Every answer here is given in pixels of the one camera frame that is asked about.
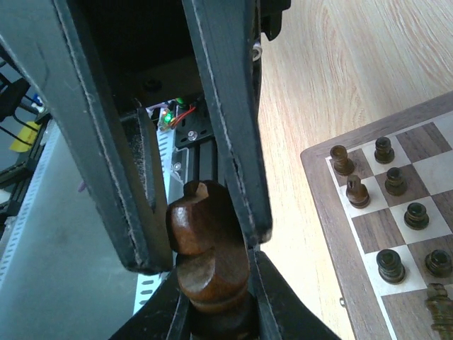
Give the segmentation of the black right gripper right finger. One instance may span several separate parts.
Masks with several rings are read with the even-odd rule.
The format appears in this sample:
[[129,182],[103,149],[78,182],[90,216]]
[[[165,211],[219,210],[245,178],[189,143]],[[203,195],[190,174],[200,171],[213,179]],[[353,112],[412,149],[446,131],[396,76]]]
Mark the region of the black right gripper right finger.
[[338,339],[297,297],[263,251],[248,252],[260,339]]

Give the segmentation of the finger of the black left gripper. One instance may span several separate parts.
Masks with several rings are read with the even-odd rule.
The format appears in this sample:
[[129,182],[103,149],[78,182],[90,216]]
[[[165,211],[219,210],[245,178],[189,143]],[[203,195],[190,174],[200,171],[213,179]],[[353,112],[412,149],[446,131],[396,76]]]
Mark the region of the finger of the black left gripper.
[[225,179],[242,232],[254,247],[272,237],[258,127],[260,39],[258,1],[184,1],[202,88]]
[[154,126],[139,110],[138,165],[76,4],[2,1],[1,45],[50,109],[122,265],[146,274],[171,270]]

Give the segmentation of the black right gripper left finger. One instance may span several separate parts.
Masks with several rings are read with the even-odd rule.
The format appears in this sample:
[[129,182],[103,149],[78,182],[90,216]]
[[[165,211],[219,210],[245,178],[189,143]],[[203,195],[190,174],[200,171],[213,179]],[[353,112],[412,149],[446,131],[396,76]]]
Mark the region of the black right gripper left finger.
[[189,339],[190,301],[180,291],[176,271],[111,339]]

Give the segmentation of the dark wooden knight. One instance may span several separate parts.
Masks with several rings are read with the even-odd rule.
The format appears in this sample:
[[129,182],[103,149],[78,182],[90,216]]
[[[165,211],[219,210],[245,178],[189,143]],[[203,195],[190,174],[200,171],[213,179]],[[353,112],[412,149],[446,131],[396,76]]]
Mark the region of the dark wooden knight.
[[168,206],[166,227],[193,335],[255,337],[248,252],[228,190],[215,181],[185,184],[183,197]]

